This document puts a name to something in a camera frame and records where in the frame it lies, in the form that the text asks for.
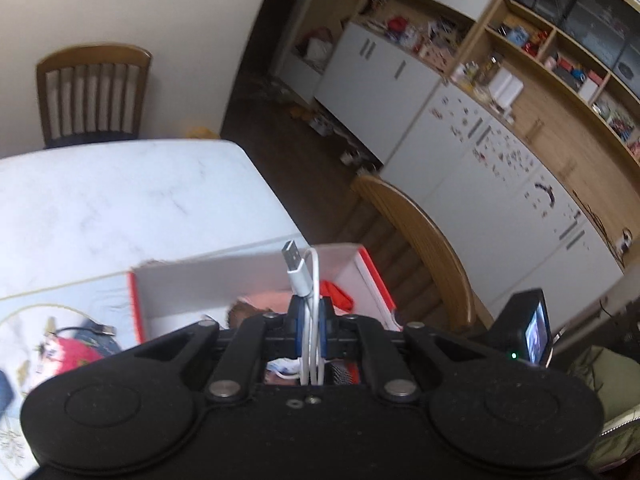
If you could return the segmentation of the dark wooden chair far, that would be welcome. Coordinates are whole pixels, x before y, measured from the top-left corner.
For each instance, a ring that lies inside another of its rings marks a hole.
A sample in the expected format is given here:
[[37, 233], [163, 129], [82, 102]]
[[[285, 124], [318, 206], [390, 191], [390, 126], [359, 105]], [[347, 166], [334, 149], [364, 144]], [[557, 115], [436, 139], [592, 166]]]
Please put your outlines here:
[[78, 44], [36, 65], [46, 148], [137, 140], [152, 54], [132, 44]]

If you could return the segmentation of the black dotted glove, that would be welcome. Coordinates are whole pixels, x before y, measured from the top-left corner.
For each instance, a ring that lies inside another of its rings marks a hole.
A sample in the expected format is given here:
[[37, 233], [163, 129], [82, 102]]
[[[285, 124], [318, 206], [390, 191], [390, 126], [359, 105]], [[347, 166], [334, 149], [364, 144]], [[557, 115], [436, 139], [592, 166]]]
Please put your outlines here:
[[328, 385], [358, 385], [360, 375], [358, 365], [352, 361], [333, 360], [324, 364], [324, 382]]

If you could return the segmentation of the light wooden chair near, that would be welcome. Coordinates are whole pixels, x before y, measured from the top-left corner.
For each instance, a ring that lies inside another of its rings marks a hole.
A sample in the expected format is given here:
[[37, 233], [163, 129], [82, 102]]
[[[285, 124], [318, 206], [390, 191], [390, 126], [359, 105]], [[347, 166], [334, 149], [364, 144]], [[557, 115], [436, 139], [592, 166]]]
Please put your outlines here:
[[352, 190], [360, 203], [370, 204], [402, 237], [404, 244], [388, 257], [387, 265], [396, 266], [405, 252], [419, 259], [387, 287], [394, 294], [404, 284], [423, 278], [410, 296], [396, 302], [400, 322], [428, 324], [442, 314], [448, 330], [458, 334], [472, 330], [477, 321], [474, 292], [458, 255], [433, 220], [414, 200], [378, 177], [356, 177]]

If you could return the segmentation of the pink cartoon sticker packet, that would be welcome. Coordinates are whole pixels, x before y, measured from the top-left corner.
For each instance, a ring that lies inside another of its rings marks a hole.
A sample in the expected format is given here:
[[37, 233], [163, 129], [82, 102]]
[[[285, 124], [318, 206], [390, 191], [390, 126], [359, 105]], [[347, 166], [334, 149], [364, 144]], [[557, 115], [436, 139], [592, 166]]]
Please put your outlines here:
[[281, 379], [299, 380], [300, 359], [275, 359], [267, 363], [267, 370]]

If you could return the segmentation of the pink fuzzy plush ball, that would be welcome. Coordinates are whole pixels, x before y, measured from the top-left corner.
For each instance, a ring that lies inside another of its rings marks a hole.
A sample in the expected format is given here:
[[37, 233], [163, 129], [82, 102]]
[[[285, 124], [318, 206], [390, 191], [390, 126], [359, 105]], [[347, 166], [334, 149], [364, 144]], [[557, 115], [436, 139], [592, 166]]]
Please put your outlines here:
[[82, 341], [52, 336], [40, 347], [39, 371], [46, 376], [56, 376], [100, 359], [99, 352]]

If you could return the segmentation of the white wall cabinet unit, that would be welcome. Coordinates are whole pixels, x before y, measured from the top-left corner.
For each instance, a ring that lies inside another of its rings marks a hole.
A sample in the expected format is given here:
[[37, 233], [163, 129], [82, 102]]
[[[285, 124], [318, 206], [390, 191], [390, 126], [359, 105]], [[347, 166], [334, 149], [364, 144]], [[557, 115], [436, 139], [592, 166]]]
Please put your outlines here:
[[562, 325], [632, 272], [638, 99], [513, 0], [310, 0], [283, 81], [454, 246], [491, 315], [539, 287]]

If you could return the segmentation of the pink fleece bib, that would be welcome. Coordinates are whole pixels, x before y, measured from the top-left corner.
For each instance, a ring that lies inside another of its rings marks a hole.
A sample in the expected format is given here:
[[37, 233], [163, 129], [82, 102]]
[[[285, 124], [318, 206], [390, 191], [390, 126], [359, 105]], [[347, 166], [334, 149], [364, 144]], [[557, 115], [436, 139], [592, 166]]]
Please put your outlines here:
[[292, 292], [273, 290], [239, 297], [228, 309], [227, 324], [230, 330], [236, 330], [247, 318], [267, 312], [286, 313]]

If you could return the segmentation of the red white cardboard box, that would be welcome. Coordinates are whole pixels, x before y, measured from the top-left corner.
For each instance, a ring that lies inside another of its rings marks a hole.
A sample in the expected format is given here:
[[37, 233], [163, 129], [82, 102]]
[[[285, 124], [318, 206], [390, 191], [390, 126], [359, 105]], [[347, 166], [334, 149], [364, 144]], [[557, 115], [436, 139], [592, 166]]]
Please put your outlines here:
[[[340, 286], [355, 301], [351, 314], [376, 318], [386, 330], [400, 330], [395, 304], [369, 253], [357, 244], [316, 247], [320, 278]], [[142, 264], [130, 273], [137, 340], [145, 342], [201, 318], [227, 325], [239, 297], [292, 292], [281, 249], [276, 245], [218, 252], [202, 258]]]

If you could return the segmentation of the red knotted cloth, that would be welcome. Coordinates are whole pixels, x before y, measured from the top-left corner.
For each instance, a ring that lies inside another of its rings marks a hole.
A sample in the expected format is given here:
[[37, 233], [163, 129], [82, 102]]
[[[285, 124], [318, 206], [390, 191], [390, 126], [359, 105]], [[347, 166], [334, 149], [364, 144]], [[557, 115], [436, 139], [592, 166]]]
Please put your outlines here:
[[355, 307], [355, 301], [347, 292], [344, 292], [340, 286], [327, 280], [320, 281], [320, 297], [328, 298], [332, 302], [332, 306], [343, 312], [352, 312]]

